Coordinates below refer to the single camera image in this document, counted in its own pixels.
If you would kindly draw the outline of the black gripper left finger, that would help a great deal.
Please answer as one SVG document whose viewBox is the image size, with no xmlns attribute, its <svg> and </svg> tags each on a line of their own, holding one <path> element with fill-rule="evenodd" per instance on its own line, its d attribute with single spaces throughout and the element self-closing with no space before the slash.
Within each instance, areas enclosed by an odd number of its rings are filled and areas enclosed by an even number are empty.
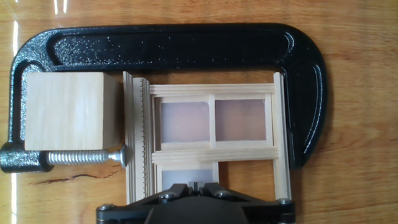
<svg viewBox="0 0 398 224">
<path fill-rule="evenodd" d="M 195 196 L 195 192 L 192 187 L 189 187 L 187 184 L 173 184 L 169 189 L 160 193 L 159 199 L 177 200 L 191 196 Z"/>
</svg>

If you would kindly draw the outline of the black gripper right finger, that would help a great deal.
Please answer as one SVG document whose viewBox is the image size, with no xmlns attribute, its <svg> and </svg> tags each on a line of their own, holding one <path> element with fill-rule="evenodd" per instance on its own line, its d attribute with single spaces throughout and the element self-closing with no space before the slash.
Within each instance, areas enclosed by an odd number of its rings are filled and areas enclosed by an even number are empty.
<svg viewBox="0 0 398 224">
<path fill-rule="evenodd" d="M 195 193 L 199 197 L 211 197 L 219 200 L 232 200 L 233 194 L 222 187 L 219 183 L 205 183 L 204 186 L 199 187 Z"/>
</svg>

